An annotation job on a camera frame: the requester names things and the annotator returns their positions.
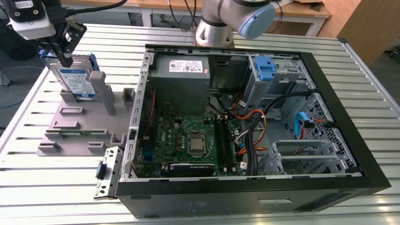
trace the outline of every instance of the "motherboard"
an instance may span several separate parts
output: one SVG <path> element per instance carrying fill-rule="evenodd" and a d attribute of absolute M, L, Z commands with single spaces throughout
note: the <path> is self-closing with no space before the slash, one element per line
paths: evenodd
<path fill-rule="evenodd" d="M 237 176 L 237 121 L 221 117 L 160 117 L 154 146 L 134 164 L 142 177 Z"/>

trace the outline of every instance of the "slotted metal platform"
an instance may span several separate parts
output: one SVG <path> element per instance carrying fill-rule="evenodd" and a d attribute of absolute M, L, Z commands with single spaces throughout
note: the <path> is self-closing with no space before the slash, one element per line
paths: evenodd
<path fill-rule="evenodd" d="M 114 91 L 136 87 L 146 43 L 193 43 L 193 34 L 178 29 L 86 26 L 74 53 L 96 54 Z M 234 46 L 313 53 L 392 188 L 321 212 L 137 220 L 118 200 L 92 199 L 101 157 L 34 154 L 61 99 L 45 69 L 0 139 L 0 224 L 400 224 L 400 109 L 352 48 L 333 38 L 285 35 L 234 35 Z"/>

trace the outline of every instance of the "ram slot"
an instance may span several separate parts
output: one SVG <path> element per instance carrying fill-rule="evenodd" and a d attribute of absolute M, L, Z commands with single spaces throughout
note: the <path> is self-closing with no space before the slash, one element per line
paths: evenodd
<path fill-rule="evenodd" d="M 213 129 L 217 147 L 218 168 L 222 171 L 228 171 L 228 168 L 233 167 L 228 121 L 224 119 L 213 120 Z"/>

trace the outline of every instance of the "gray plastic block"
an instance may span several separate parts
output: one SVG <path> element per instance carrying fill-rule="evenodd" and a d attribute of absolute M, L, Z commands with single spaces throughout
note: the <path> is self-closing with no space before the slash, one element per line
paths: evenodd
<path fill-rule="evenodd" d="M 62 90 L 60 91 L 61 98 L 64 102 L 77 102 L 72 92 L 64 92 Z"/>
<path fill-rule="evenodd" d="M 136 95 L 136 92 L 134 92 L 133 88 L 124 88 L 122 99 L 124 99 L 125 105 L 133 105 L 134 95 Z"/>
<path fill-rule="evenodd" d="M 104 154 L 105 153 L 106 145 L 104 144 L 104 142 L 88 142 L 86 147 L 88 147 L 88 150 L 93 154 Z"/>
<path fill-rule="evenodd" d="M 50 152 L 58 152 L 61 150 L 61 147 L 56 142 L 48 142 L 48 143 L 40 143 L 38 149 L 45 153 L 50 153 Z"/>
<path fill-rule="evenodd" d="M 80 123 L 77 121 L 54 121 L 52 124 L 53 128 L 69 128 L 69 129 L 77 129 L 80 128 Z"/>
<path fill-rule="evenodd" d="M 85 111 L 82 107 L 62 107 L 60 109 L 60 114 L 61 115 L 73 115 L 73 114 L 84 114 Z"/>
<path fill-rule="evenodd" d="M 89 75 L 89 82 L 92 83 L 93 88 L 97 90 L 108 115 L 113 116 L 116 114 L 113 107 L 113 93 L 109 92 L 104 80 L 105 73 L 101 71 L 92 71 Z"/>
<path fill-rule="evenodd" d="M 102 148 L 124 147 L 132 106 L 125 105 L 122 92 L 114 93 L 113 96 L 114 116 L 108 115 L 104 104 L 98 101 L 61 101 L 36 152 L 38 156 L 102 156 Z M 80 127 L 54 128 L 54 122 L 77 122 Z M 98 142 L 104 143 L 104 147 L 89 145 Z"/>

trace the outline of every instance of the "open computer tower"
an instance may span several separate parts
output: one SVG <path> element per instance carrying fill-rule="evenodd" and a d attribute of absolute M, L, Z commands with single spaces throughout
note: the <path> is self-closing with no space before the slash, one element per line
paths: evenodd
<path fill-rule="evenodd" d="M 94 198 L 137 218 L 322 210 L 390 186 L 305 52 L 146 45 L 106 157 Z"/>

